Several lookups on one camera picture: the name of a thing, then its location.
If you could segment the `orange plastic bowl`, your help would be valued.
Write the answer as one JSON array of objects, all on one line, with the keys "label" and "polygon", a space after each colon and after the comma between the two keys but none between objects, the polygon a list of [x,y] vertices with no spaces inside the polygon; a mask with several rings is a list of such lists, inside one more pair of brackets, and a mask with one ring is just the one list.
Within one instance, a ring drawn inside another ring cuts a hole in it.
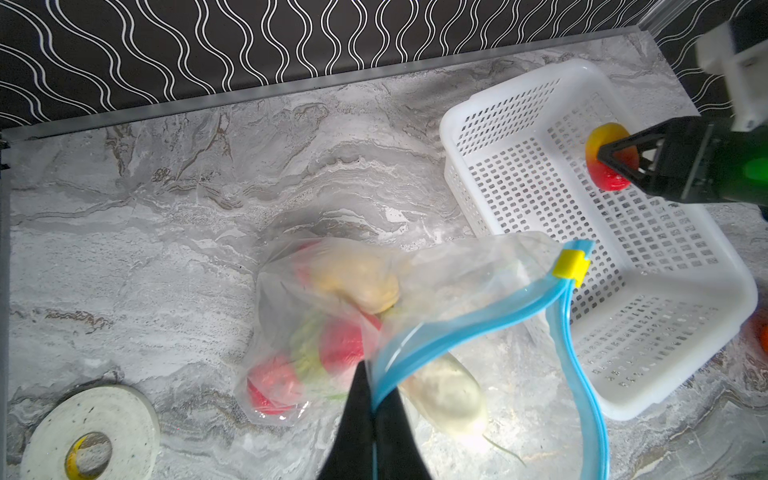
[{"label": "orange plastic bowl", "polygon": [[767,318],[760,318],[756,322],[756,335],[759,346],[765,355],[768,354],[768,322]]}]

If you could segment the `white plastic basket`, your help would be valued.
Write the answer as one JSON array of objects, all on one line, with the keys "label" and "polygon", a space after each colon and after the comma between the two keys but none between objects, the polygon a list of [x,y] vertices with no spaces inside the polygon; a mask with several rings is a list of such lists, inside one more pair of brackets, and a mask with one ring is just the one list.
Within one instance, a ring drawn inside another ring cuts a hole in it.
[{"label": "white plastic basket", "polygon": [[727,344],[758,291],[703,207],[595,186],[585,144],[609,122],[640,128],[609,78],[577,59],[472,95],[439,132],[445,179],[477,236],[533,230],[595,242],[572,336],[604,414],[625,421]]}]

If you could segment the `orange yellow mango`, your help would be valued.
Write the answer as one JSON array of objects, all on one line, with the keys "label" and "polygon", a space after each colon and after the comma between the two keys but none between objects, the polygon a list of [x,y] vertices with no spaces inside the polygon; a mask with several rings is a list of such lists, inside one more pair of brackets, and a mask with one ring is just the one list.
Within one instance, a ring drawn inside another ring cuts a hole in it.
[{"label": "orange yellow mango", "polygon": [[600,149],[607,144],[629,136],[629,132],[619,123],[611,122],[594,129],[586,141],[586,167],[593,183],[602,191],[616,192],[630,186],[630,181],[611,167],[622,164],[636,170],[639,167],[639,153],[636,147],[600,154]]}]

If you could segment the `green cabbage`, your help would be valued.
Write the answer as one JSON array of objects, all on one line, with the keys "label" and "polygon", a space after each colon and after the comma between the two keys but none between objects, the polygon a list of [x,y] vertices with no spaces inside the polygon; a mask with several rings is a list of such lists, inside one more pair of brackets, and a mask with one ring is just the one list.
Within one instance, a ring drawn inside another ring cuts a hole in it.
[{"label": "green cabbage", "polygon": [[319,360],[321,330],[335,319],[340,318],[321,315],[306,317],[290,337],[290,360],[303,384],[303,398],[307,400],[338,400],[346,395],[349,388],[347,372],[333,377],[323,369]]}]

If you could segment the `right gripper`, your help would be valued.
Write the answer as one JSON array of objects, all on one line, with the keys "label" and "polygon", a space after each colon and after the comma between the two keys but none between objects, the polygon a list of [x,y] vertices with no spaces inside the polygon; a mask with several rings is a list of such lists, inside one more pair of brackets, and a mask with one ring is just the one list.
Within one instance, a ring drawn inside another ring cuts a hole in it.
[{"label": "right gripper", "polygon": [[723,120],[684,116],[604,145],[600,154],[636,147],[639,167],[611,167],[651,196],[683,203],[767,205],[767,126],[733,131]]}]

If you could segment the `white daikon radish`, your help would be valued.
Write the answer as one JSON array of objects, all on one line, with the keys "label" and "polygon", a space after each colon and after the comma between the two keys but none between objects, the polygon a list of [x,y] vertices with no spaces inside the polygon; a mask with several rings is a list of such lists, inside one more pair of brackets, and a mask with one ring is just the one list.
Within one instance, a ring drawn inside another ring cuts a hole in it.
[{"label": "white daikon radish", "polygon": [[453,437],[480,437],[488,420],[486,395],[469,370],[446,353],[408,377],[400,391],[435,429]]}]

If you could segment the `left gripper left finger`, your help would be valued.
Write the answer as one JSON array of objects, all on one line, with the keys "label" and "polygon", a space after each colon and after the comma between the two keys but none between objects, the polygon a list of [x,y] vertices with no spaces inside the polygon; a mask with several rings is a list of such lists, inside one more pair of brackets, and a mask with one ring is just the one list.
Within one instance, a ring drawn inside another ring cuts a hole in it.
[{"label": "left gripper left finger", "polygon": [[318,475],[320,480],[374,478],[374,422],[367,369],[355,370],[336,439]]}]

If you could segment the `clear zip top bag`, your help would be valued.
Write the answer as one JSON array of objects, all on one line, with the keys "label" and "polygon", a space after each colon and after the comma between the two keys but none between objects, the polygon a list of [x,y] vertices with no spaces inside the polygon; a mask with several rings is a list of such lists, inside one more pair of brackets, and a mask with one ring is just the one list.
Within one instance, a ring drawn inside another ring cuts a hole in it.
[{"label": "clear zip top bag", "polygon": [[[308,261],[318,247],[333,243],[367,245],[392,254],[400,284],[397,303],[382,313],[368,314],[315,289]],[[251,422],[276,425],[294,424],[312,403],[322,400],[303,398],[292,410],[267,416],[247,398],[248,371],[274,355],[290,359],[290,337],[312,315],[354,319],[367,314],[381,320],[379,332],[370,329],[364,334],[361,360],[366,364],[373,417],[395,389],[406,412],[412,404],[399,386],[431,361],[453,355],[454,348],[479,337],[539,317],[547,324],[579,415],[581,475],[605,479],[610,471],[609,436],[570,329],[572,295],[587,275],[594,246],[587,239],[559,243],[541,232],[465,238],[411,252],[334,237],[278,241],[255,277],[257,329],[234,387],[235,398]],[[345,403],[356,367],[347,371],[349,388],[341,398]]]}]

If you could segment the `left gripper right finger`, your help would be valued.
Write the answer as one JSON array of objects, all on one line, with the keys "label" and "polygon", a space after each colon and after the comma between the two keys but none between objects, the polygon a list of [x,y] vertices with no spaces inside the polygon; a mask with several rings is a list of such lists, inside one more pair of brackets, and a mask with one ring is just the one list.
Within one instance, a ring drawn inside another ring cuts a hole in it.
[{"label": "left gripper right finger", "polygon": [[373,426],[374,479],[432,479],[414,441],[397,389],[377,408]]}]

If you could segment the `red tomato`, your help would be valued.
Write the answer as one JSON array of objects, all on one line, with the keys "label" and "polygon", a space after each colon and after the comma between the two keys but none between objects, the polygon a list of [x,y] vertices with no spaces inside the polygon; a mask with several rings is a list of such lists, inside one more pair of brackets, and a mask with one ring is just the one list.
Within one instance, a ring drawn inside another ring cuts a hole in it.
[{"label": "red tomato", "polygon": [[364,314],[361,318],[335,319],[321,330],[319,360],[323,369],[333,377],[354,369],[364,358],[364,334],[370,329],[381,330],[382,322],[376,316]]}]

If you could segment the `red apple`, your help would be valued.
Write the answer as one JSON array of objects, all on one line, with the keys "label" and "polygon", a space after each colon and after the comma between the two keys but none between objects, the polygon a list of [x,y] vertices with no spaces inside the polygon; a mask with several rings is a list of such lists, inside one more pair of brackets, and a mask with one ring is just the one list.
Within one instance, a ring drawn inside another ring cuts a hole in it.
[{"label": "red apple", "polygon": [[267,416],[292,410],[303,399],[304,387],[291,360],[274,355],[252,367],[246,375],[250,405]]}]

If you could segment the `white tape roll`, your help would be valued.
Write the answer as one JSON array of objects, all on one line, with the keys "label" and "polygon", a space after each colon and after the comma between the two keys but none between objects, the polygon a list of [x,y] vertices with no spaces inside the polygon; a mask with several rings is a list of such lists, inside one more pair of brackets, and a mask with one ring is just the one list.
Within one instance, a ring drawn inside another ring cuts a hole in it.
[{"label": "white tape roll", "polygon": [[160,452],[160,426],[147,398],[124,385],[84,390],[37,426],[21,462],[22,479],[86,479],[76,456],[91,434],[104,435],[111,457],[101,479],[148,479]]}]

